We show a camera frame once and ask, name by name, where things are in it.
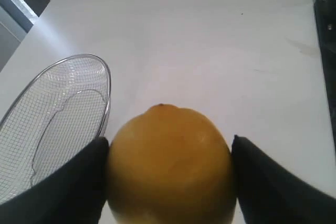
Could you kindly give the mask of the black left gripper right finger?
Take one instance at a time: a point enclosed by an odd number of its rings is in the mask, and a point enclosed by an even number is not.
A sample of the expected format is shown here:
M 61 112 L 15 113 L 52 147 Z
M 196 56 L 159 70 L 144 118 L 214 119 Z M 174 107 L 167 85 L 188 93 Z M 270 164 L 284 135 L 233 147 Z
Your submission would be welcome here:
M 307 184 L 235 135 L 232 159 L 245 223 L 335 223 L 335 198 Z

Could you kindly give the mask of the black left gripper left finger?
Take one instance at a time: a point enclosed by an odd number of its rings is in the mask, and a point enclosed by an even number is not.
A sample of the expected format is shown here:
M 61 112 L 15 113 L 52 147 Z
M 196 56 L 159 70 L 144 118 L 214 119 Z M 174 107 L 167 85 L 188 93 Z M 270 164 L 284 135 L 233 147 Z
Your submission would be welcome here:
M 108 151 L 106 138 L 92 140 L 42 182 L 1 204 L 1 223 L 98 223 Z

